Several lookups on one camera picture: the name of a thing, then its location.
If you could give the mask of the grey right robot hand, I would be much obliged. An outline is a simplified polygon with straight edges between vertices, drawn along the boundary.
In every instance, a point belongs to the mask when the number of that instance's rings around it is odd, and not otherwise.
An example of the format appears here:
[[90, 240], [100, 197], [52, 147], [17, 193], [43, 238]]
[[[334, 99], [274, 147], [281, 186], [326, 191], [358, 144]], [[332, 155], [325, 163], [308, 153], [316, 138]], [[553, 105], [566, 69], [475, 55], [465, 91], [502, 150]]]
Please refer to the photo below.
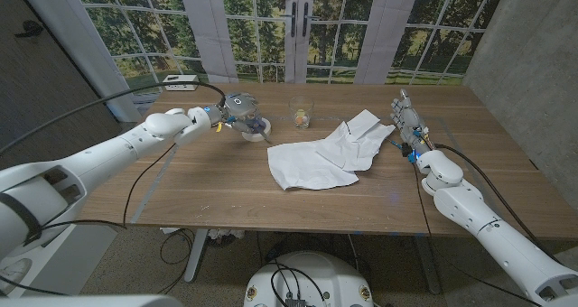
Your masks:
[[416, 113], [404, 88], [400, 89], [400, 97], [393, 100], [393, 113], [390, 116], [400, 132], [401, 139], [418, 155], [431, 151], [433, 145], [429, 141], [429, 129]]

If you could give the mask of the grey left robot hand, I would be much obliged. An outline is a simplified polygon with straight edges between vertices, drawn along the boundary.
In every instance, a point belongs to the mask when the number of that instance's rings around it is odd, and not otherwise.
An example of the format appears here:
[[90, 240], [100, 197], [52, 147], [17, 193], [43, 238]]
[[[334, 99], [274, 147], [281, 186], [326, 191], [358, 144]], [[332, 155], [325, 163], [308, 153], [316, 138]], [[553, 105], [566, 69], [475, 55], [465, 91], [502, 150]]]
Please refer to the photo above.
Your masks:
[[225, 97], [226, 124], [246, 134], [261, 134], [266, 123], [261, 117], [256, 99], [248, 93], [229, 94]]

